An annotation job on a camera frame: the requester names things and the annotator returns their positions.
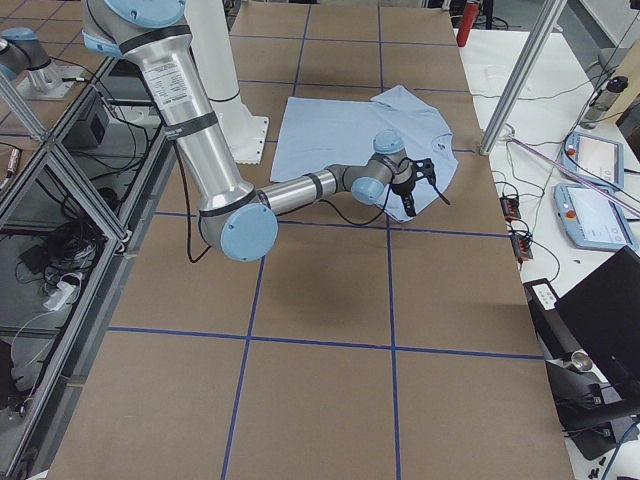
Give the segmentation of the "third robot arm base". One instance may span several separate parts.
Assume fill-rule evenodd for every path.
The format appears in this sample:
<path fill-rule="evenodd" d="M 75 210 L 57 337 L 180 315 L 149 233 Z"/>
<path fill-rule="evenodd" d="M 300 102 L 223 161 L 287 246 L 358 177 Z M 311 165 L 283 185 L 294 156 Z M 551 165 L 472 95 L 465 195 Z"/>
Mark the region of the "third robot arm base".
<path fill-rule="evenodd" d="M 15 81 L 23 73 L 17 89 L 29 100 L 61 101 L 85 69 L 57 64 L 44 49 L 38 36 L 29 28 L 13 27 L 1 32 L 1 75 Z"/>

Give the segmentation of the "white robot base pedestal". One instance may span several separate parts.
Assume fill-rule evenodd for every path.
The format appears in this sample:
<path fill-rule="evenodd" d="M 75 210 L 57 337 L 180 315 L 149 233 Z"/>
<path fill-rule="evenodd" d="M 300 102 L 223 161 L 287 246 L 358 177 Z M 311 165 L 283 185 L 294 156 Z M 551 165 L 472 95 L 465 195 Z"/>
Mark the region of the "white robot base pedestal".
<path fill-rule="evenodd" d="M 193 36 L 191 49 L 197 71 L 232 156 L 238 164 L 257 165 L 269 119 L 253 115 L 241 98 L 223 3 L 188 1 L 185 17 Z"/>

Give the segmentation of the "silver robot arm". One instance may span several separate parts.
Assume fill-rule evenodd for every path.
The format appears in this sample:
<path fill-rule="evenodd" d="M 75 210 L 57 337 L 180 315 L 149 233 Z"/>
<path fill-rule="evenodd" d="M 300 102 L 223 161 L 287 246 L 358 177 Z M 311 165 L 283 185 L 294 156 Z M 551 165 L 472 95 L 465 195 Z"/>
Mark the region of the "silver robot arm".
<path fill-rule="evenodd" d="M 418 182 L 436 183 L 433 162 L 413 160 L 398 132 L 383 130 L 363 166 L 334 164 L 284 183 L 255 188 L 244 180 L 190 53 L 193 40 L 207 41 L 221 67 L 222 82 L 237 82 L 222 5 L 201 1 L 85 1 L 83 36 L 88 49 L 136 65 L 165 125 L 165 135 L 187 162 L 199 189 L 198 228 L 203 240 L 236 261 L 264 257 L 278 234 L 280 214 L 349 192 L 368 205 L 396 195 L 416 216 Z"/>

